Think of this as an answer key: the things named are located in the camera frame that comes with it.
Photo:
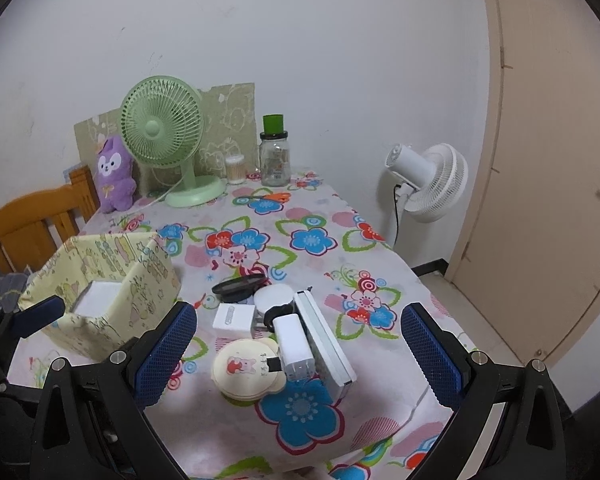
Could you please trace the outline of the white square charger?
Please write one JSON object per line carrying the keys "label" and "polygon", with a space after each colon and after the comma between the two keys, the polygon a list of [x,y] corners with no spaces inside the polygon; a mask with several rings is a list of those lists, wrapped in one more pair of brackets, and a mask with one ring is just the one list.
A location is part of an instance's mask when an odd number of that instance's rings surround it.
{"label": "white square charger", "polygon": [[212,328],[215,335],[226,339],[251,339],[256,322],[253,304],[220,304]]}

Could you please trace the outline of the wooden chair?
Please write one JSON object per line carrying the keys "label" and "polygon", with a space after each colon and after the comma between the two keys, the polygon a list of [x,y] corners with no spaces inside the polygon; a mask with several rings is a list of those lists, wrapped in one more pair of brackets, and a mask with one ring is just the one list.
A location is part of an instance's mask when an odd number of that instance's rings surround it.
{"label": "wooden chair", "polygon": [[23,195],[0,209],[0,271],[37,271],[57,248],[79,234],[76,220],[90,220],[99,208],[90,168],[69,172],[70,182]]}

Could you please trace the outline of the white box in bin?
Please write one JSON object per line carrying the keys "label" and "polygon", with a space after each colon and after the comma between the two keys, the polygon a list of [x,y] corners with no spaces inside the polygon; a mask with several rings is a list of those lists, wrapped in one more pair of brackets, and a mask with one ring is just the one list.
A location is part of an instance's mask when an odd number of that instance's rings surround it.
{"label": "white box in bin", "polygon": [[73,312],[88,318],[100,318],[107,313],[122,289],[118,282],[91,282],[76,300]]}

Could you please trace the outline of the yellow fabric storage box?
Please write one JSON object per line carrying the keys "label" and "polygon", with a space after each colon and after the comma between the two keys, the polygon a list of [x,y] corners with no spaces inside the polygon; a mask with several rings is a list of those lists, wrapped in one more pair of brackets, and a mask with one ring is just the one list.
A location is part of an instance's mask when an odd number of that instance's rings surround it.
{"label": "yellow fabric storage box", "polygon": [[[80,297],[97,283],[119,286],[94,313],[81,313]],[[158,326],[180,294],[171,257],[151,232],[70,237],[19,298],[27,310],[51,296],[65,314],[43,332],[60,348],[101,361],[133,337]]]}

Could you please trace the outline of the glass jar green lid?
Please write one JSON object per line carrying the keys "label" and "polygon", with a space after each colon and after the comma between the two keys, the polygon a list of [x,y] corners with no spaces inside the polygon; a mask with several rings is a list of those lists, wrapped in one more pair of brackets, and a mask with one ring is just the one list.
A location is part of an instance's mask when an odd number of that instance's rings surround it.
{"label": "glass jar green lid", "polygon": [[259,157],[261,181],[265,186],[281,188],[290,183],[290,147],[283,114],[263,116]]}

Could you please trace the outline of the white long power strip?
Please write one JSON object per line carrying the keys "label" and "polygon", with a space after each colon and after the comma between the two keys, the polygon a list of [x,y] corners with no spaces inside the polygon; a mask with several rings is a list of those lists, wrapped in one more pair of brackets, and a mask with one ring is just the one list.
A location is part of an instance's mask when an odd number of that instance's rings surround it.
{"label": "white long power strip", "polygon": [[339,402],[358,376],[311,292],[299,290],[294,295],[294,302],[314,355],[317,375],[330,398]]}

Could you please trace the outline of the beige door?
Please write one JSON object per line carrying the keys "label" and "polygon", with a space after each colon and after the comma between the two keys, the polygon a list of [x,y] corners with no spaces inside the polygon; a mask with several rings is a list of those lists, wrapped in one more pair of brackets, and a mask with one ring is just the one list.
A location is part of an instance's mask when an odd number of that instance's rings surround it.
{"label": "beige door", "polygon": [[600,315],[600,20],[585,0],[484,0],[486,130],[446,276],[521,361]]}

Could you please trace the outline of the purple plush toy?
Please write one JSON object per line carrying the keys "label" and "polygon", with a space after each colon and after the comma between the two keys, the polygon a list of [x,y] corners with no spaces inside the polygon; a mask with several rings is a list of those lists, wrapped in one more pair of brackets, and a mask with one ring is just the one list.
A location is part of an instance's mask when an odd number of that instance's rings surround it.
{"label": "purple plush toy", "polygon": [[136,182],[133,179],[134,159],[121,136],[110,136],[97,154],[96,191],[100,211],[126,211],[133,205]]}

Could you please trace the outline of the cream bear compact mirror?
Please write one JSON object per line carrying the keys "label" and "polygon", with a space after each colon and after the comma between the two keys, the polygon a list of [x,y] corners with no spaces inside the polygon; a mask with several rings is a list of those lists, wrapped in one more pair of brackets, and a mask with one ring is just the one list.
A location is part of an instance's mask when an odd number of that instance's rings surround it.
{"label": "cream bear compact mirror", "polygon": [[285,388],[279,346],[270,338],[238,339],[216,354],[211,378],[223,396],[240,402],[262,399]]}

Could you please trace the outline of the white power adapter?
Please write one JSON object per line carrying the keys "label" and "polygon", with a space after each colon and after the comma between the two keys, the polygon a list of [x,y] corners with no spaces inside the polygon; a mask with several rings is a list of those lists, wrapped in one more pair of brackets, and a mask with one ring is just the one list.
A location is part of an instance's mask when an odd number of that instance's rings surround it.
{"label": "white power adapter", "polygon": [[278,316],[273,320],[273,327],[287,379],[292,382],[311,379],[315,374],[315,360],[298,315]]}

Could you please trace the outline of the white round device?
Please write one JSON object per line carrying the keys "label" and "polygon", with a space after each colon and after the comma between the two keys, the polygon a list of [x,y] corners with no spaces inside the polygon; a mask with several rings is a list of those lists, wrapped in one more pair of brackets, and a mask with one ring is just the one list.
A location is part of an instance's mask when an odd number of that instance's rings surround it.
{"label": "white round device", "polygon": [[286,284],[274,284],[258,289],[253,295],[253,304],[260,318],[276,307],[294,302],[294,290]]}

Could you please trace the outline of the green desk fan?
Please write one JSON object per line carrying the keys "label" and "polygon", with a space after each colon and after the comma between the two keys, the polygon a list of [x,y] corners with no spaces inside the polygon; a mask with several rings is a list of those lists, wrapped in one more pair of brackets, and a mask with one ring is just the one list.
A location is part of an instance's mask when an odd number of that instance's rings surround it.
{"label": "green desk fan", "polygon": [[198,176],[195,154],[204,133],[201,96],[181,79],[150,76],[136,84],[120,107],[119,128],[126,149],[152,169],[178,168],[164,201],[173,208],[203,205],[220,197],[226,183],[217,176]]}

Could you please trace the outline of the cotton swab container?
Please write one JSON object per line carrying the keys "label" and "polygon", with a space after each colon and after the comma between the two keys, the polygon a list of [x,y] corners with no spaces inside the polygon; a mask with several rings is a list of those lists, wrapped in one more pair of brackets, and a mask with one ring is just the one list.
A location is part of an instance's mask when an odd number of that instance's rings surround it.
{"label": "cotton swab container", "polygon": [[246,180],[246,161],[243,154],[227,155],[225,157],[225,172],[228,184],[238,185]]}

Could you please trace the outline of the floral tablecloth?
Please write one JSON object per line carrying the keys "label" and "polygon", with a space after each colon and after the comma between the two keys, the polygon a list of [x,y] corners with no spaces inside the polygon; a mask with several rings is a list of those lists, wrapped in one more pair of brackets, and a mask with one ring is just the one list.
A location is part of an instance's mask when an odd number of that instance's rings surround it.
{"label": "floral tablecloth", "polygon": [[[180,274],[196,335],[147,416],[192,478],[240,478],[314,467],[338,479],[405,479],[450,418],[400,334],[418,302],[445,329],[460,326],[374,228],[320,177],[286,188],[257,181],[214,202],[175,209],[150,198],[128,214],[96,214],[88,234],[153,232]],[[317,379],[257,401],[227,399],[211,378],[224,341],[212,321],[220,281],[263,272],[309,289],[356,373],[341,400]]]}

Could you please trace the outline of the white standing fan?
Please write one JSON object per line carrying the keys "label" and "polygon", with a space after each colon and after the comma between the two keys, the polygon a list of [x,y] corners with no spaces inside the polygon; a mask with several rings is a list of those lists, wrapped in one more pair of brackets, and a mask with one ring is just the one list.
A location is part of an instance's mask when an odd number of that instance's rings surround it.
{"label": "white standing fan", "polygon": [[403,210],[418,223],[434,223],[460,199],[468,181],[465,157],[452,145],[440,143],[422,153],[396,144],[388,153],[385,167],[403,188]]}

